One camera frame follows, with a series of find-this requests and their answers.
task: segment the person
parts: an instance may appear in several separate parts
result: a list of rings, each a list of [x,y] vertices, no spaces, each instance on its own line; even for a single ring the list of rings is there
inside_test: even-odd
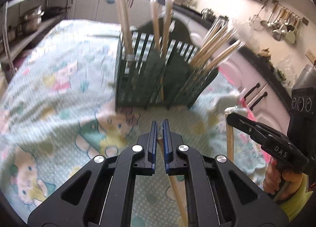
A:
[[[277,160],[271,157],[263,181],[263,190],[273,195],[280,189],[279,184],[281,182],[281,173],[276,168],[276,164]],[[282,178],[285,181],[290,181],[290,184],[277,203],[287,214],[289,220],[292,221],[302,210],[312,195],[312,191],[306,192],[308,178],[303,173],[297,174],[291,170],[285,170],[282,173]]]

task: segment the yellow-green sleeve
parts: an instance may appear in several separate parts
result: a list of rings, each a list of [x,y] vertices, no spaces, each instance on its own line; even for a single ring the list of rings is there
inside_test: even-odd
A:
[[[298,191],[292,198],[280,205],[283,211],[287,214],[290,221],[292,221],[298,215],[312,195],[312,192],[306,192],[306,183],[307,176],[304,175]]]

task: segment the electrical outlet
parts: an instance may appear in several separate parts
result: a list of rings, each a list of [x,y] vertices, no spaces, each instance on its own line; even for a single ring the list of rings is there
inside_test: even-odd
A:
[[[309,60],[313,63],[313,65],[316,65],[316,57],[315,55],[311,52],[311,50],[307,50],[306,52],[306,57],[309,58]]]

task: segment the black countertop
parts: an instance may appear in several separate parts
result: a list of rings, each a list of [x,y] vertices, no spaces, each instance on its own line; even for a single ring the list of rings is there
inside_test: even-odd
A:
[[[164,4],[164,0],[158,0],[160,4]],[[212,22],[202,19],[202,15],[198,12],[195,12],[192,9],[182,7],[174,4],[173,9],[183,15],[186,15],[190,19],[196,21],[201,26],[206,29],[210,29]],[[250,49],[243,47],[239,50],[239,53],[263,76],[263,78],[268,82],[272,87],[274,92],[277,94],[284,107],[290,112],[291,109],[291,97],[277,80],[275,75],[268,68],[267,64],[261,58],[258,58]]]

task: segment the hand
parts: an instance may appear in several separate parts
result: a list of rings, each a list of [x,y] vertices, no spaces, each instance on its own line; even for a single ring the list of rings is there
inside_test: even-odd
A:
[[[268,169],[265,172],[265,179],[263,181],[263,190],[273,195],[275,194],[275,191],[279,190],[279,184],[281,182],[281,173],[276,168],[276,164],[277,160],[271,157]],[[280,200],[285,200],[290,195],[297,192],[303,180],[303,173],[296,174],[291,170],[285,170],[282,173],[282,177],[285,181],[290,181],[289,186],[280,197]]]

